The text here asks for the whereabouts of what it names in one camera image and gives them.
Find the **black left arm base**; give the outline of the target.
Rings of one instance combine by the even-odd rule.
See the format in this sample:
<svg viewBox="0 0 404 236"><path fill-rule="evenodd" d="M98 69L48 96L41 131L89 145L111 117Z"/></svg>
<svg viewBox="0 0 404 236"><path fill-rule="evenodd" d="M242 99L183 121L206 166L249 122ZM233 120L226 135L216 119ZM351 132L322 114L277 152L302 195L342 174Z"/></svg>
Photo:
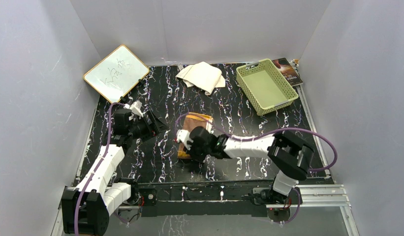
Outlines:
<svg viewBox="0 0 404 236"><path fill-rule="evenodd" d="M121 205L129 206L155 206L157 190L151 187L142 187L131 178L117 178L111 187L107 187L103 200L109 215L117 212Z"/></svg>

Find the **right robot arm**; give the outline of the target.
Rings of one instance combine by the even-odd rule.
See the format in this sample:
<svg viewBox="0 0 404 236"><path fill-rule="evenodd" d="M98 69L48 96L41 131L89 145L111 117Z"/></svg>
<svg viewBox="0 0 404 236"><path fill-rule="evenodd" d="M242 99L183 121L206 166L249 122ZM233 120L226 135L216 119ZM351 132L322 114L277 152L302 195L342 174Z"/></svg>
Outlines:
<svg viewBox="0 0 404 236"><path fill-rule="evenodd" d="M270 190L271 199L277 204L284 203L292 188L307 178L314 155L312 146L290 131L263 137L229 137L225 134L216 136L198 126L191 131L178 130L176 141L184 145L186 154L192 160L199 162L204 161L206 156L217 159L270 159L279 169Z"/></svg>

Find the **yellow brown bear towel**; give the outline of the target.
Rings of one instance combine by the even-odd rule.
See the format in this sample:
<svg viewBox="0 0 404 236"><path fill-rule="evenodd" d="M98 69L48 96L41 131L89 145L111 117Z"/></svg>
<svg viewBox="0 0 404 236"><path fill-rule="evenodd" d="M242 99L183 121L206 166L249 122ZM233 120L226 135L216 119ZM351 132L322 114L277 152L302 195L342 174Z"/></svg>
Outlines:
<svg viewBox="0 0 404 236"><path fill-rule="evenodd" d="M183 129L191 132L194 128L196 128L198 126L202 126L206 130L211 131L211 129L212 129L211 124L209 124L205 120L209 120L210 122L214 121L212 116L190 112L185 117ZM181 159L181 160L190 159L190 155L186 154L185 146L183 144L179 145L178 159Z"/></svg>

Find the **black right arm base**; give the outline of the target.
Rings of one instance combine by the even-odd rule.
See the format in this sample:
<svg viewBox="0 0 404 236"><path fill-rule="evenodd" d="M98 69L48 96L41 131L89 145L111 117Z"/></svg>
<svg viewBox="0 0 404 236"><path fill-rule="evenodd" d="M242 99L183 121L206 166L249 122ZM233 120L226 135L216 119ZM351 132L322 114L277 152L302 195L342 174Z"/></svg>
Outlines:
<svg viewBox="0 0 404 236"><path fill-rule="evenodd" d="M292 188L288 196L278 193L272 188L253 188L249 197L254 205L265 206L271 222L280 225L291 222L297 216L303 203L298 187Z"/></svg>

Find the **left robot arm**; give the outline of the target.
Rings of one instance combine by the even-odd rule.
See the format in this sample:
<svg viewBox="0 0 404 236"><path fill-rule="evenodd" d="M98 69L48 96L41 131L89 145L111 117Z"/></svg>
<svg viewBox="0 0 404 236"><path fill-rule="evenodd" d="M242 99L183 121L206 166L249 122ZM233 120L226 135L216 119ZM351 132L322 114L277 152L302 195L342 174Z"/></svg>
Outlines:
<svg viewBox="0 0 404 236"><path fill-rule="evenodd" d="M151 110L143 112L142 103L119 104L108 110L106 142L85 177L75 187L64 190L62 225L66 234L102 236L109 218L122 204L136 205L143 198L132 178L112 179L135 140L145 142L166 130L167 126Z"/></svg>

